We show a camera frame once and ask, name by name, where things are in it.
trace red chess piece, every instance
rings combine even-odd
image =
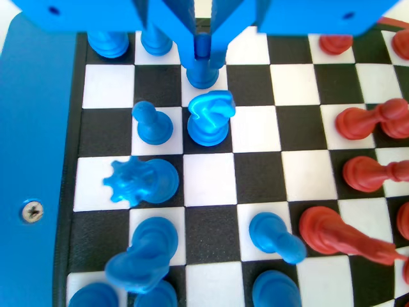
[[[344,165],[343,176],[350,187],[362,192],[375,192],[386,179],[409,182],[409,160],[380,165],[369,157],[355,157]]]
[[[321,50],[332,56],[340,55],[352,46],[351,35],[321,35]]]
[[[349,107],[338,114],[335,123],[338,133],[344,138],[364,139],[374,131],[376,123],[396,120],[406,114],[409,114],[408,102],[395,98],[378,104],[371,111]]]
[[[307,209],[301,216],[300,233],[311,248],[326,255],[340,251],[385,265],[392,265],[395,259],[408,259],[396,252],[393,243],[364,235],[326,207]]]
[[[409,113],[397,120],[381,123],[382,130],[394,139],[409,138]]]
[[[409,59],[409,29],[398,31],[392,39],[392,48],[403,59]]]

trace blue pawn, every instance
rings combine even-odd
[[[117,58],[128,50],[129,39],[125,32],[88,32],[92,49],[105,58]]]
[[[192,115],[187,121],[190,137],[203,146],[221,143],[229,132],[229,119],[236,114],[236,105],[229,91],[210,91],[189,103]]]
[[[131,207],[142,200],[149,203],[163,203],[178,189],[179,175],[169,162],[153,159],[141,162],[131,156],[128,162],[111,163],[114,173],[103,180],[104,185],[112,187],[111,200],[117,203],[128,200]]]
[[[259,213],[250,223],[250,238],[265,253],[278,253],[285,262],[297,264],[307,256],[304,243],[287,231],[284,221],[274,213]]]
[[[169,272],[169,262],[178,248],[178,233],[163,217],[151,217],[135,230],[126,252],[105,266],[108,280],[128,292],[146,294]]]
[[[261,273],[253,285],[254,307],[301,307],[300,291],[287,275],[278,271]]]
[[[112,287],[105,283],[92,283],[78,290],[68,307],[118,307],[118,296]]]
[[[138,102],[132,110],[132,116],[138,121],[138,135],[145,143],[160,145],[171,137],[171,119],[165,113],[156,111],[150,102]]]
[[[178,307],[176,292],[170,283],[161,280],[149,293],[136,297],[134,307]]]

